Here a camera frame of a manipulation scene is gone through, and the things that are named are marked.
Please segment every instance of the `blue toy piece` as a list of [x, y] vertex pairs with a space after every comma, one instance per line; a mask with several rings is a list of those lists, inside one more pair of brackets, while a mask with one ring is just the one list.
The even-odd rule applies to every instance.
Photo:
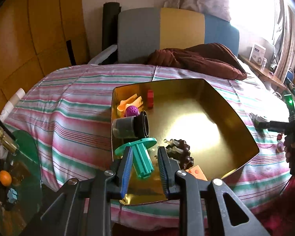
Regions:
[[8, 195], [7, 195], [8, 196], [8, 201], [10, 203], [16, 202], [18, 200], [17, 194], [18, 193], [13, 188], [10, 188], [10, 190], [8, 192]]
[[157, 143], [153, 137], [143, 138], [138, 141], [126, 143], [115, 150], [117, 156], [122, 156], [127, 146], [130, 146], [133, 151], [133, 166], [139, 178], [144, 179], [151, 175], [154, 171], [152, 161], [147, 149]]

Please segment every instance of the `blue panel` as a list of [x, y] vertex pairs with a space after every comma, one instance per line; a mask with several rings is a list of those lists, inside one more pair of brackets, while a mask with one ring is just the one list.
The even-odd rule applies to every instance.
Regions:
[[238, 55], [239, 31], [228, 21], [205, 14], [205, 43], [221, 43]]

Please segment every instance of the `teal plastic part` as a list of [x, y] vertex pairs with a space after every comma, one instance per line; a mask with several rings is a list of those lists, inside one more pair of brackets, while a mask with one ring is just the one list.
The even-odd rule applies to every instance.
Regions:
[[138, 141], [126, 143], [115, 150], [117, 156], [122, 156], [127, 146], [131, 146], [133, 151], [133, 166], [138, 178], [144, 179], [154, 171], [147, 149], [157, 143], [153, 137], [144, 138]]

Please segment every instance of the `red fabric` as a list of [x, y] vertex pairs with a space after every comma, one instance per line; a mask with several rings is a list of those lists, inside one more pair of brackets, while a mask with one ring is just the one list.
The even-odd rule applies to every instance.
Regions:
[[140, 236], [179, 236], [178, 228], [163, 228], [157, 231], [139, 231], [133, 228], [114, 224], [112, 227], [112, 236], [140, 235]]
[[295, 223], [295, 177], [272, 206], [256, 217], [272, 236], [290, 235]]
[[146, 64], [187, 69], [231, 80], [247, 78], [234, 54], [220, 43], [200, 44], [184, 50], [156, 50], [150, 54]]

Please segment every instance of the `striped blanket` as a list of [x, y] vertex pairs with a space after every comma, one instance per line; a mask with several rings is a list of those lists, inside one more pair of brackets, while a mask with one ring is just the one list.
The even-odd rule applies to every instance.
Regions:
[[[13, 109], [5, 123], [36, 140], [42, 181], [57, 190], [68, 179], [94, 177], [109, 168], [111, 95], [115, 87], [164, 79], [204, 78], [233, 107], [254, 137], [260, 154], [225, 179], [254, 213], [264, 210], [290, 178], [284, 154], [276, 154], [274, 132], [258, 133], [250, 113], [288, 121], [284, 102], [248, 72], [244, 81], [225, 80], [188, 70], [150, 65], [79, 65], [57, 70], [37, 83]], [[179, 202], [143, 206], [111, 205], [112, 220], [142, 230], [177, 227]]]

